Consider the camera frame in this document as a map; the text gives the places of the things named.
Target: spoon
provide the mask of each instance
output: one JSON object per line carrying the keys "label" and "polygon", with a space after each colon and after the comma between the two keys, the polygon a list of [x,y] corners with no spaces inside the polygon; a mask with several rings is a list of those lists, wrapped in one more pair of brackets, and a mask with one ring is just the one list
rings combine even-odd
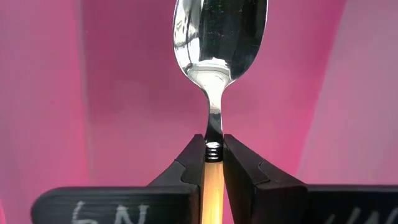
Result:
{"label": "spoon", "polygon": [[177,0],[175,57],[209,103],[206,162],[223,159],[221,96],[253,63],[266,19],[267,0]]}

